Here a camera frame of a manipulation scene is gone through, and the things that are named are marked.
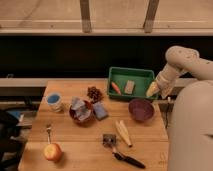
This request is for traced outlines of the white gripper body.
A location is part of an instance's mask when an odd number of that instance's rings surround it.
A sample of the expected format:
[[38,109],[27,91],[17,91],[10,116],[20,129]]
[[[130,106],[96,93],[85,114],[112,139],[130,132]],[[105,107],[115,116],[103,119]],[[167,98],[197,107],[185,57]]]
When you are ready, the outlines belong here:
[[165,66],[156,77],[161,97],[165,99],[173,90],[179,71],[172,66]]

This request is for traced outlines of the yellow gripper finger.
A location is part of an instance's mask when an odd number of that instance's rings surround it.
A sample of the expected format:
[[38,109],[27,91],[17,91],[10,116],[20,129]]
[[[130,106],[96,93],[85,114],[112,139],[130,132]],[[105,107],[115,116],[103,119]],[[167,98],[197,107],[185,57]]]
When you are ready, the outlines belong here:
[[158,92],[159,92],[158,84],[155,81],[153,81],[150,84],[148,90],[146,91],[146,96],[147,97],[151,97],[151,96],[153,96],[154,94],[156,94]]

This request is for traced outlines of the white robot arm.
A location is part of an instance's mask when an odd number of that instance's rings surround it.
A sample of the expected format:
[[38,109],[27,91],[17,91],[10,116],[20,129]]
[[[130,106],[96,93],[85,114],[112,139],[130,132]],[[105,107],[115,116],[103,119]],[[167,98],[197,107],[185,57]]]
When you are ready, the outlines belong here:
[[169,129],[168,171],[213,171],[213,61],[197,50],[172,46],[166,65],[150,84],[146,96],[169,95],[175,81],[190,73],[196,82],[178,94]]

